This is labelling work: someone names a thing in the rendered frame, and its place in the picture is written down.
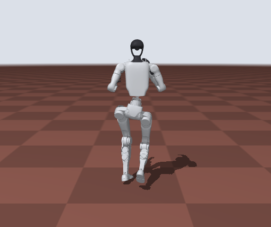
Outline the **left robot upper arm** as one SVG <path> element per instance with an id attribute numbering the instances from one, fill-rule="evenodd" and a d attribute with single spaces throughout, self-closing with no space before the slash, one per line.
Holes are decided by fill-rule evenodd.
<path id="1" fill-rule="evenodd" d="M 117 82 L 119 81 L 119 78 L 121 76 L 121 73 L 123 73 L 125 71 L 125 65 L 126 63 L 119 63 L 115 70 L 114 70 L 114 73 L 112 75 L 112 78 L 111 78 L 111 83 L 108 87 L 108 90 L 111 91 L 111 92 L 115 92 L 116 89 L 117 89 Z"/>

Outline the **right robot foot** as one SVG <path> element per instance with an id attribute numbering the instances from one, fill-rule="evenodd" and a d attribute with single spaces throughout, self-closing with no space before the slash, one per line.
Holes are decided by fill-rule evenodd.
<path id="1" fill-rule="evenodd" d="M 145 176 L 143 170 L 139 169 L 136 174 L 136 180 L 139 183 L 144 183 L 145 182 Z"/>

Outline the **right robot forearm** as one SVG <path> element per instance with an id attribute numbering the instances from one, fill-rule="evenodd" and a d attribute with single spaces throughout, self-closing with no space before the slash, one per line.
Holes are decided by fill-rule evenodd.
<path id="1" fill-rule="evenodd" d="M 153 75 L 151 75 L 151 73 L 149 73 L 149 78 L 151 79 L 151 81 L 155 84 L 155 86 L 157 86 L 158 84 L 157 84 L 157 82 L 156 82 L 156 80 L 155 80 L 155 78 L 154 78 L 154 76 Z"/>

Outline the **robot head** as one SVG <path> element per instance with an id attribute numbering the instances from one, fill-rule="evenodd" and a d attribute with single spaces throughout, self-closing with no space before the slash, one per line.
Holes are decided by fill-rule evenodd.
<path id="1" fill-rule="evenodd" d="M 134 59 L 131 62 L 144 62 L 144 61 L 141 60 L 141 55 L 142 55 L 143 49 L 144 49 L 143 42 L 141 40 L 138 40 L 138 39 L 133 40 L 131 45 L 130 45 L 130 48 L 131 48 L 131 53 L 132 53 L 132 55 L 134 57 Z M 132 49 L 135 49 L 137 51 L 139 49 L 142 49 L 141 54 L 140 55 L 134 55 Z"/>

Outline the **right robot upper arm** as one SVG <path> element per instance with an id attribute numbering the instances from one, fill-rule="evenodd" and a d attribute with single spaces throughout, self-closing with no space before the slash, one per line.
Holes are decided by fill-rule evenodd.
<path id="1" fill-rule="evenodd" d="M 158 66 L 156 64 L 153 64 L 153 63 L 149 63 L 149 66 L 150 66 L 150 71 L 152 73 L 154 73 L 153 76 L 154 76 L 154 78 L 155 78 L 155 80 L 156 80 L 156 82 L 158 84 L 156 86 L 157 90 L 159 92 L 162 92 L 162 91 L 166 90 L 166 87 L 164 85 L 163 78 L 162 78 L 162 75 L 160 73 L 160 70 L 159 70 Z"/>

